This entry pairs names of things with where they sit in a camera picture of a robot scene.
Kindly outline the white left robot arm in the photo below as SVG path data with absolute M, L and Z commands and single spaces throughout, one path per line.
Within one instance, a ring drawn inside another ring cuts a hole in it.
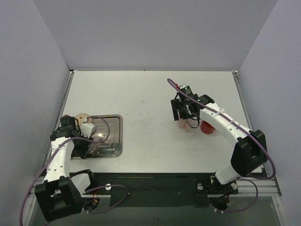
M 88 120 L 80 123 L 75 117 L 60 119 L 60 126 L 50 136 L 52 151 L 43 182 L 35 187 L 35 196 L 44 218 L 51 222 L 82 210 L 82 194 L 96 190 L 97 182 L 89 171 L 70 178 L 71 156 L 85 158 L 96 126 Z

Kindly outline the red mug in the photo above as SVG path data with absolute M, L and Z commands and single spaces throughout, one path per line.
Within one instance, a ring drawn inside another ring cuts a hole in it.
M 200 124 L 200 129 L 205 134 L 212 134 L 215 131 L 215 128 L 212 127 L 208 122 L 202 121 Z

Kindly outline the pink faceted mug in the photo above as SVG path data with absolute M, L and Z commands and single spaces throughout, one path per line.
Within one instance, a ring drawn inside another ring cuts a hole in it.
M 185 131 L 190 131 L 192 129 L 192 127 L 187 123 L 187 121 L 183 119 L 177 121 L 177 126 Z

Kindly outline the lilac mug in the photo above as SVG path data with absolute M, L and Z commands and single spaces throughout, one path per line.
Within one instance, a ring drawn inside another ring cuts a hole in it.
M 97 143 L 91 143 L 89 145 L 87 155 L 91 156 L 91 155 L 95 155 L 95 154 L 98 154 L 98 144 Z

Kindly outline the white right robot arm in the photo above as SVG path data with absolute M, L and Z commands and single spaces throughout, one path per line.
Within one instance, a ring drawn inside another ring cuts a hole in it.
M 262 151 L 266 149 L 265 135 L 260 130 L 240 125 L 229 117 L 217 103 L 207 95 L 197 97 L 191 101 L 179 94 L 171 100 L 174 120 L 195 118 L 197 121 L 207 122 L 221 133 L 234 148 L 230 163 L 214 173 L 210 180 L 211 189 L 222 192 L 227 184 L 239 177 L 244 177 L 267 162 L 268 158 Z

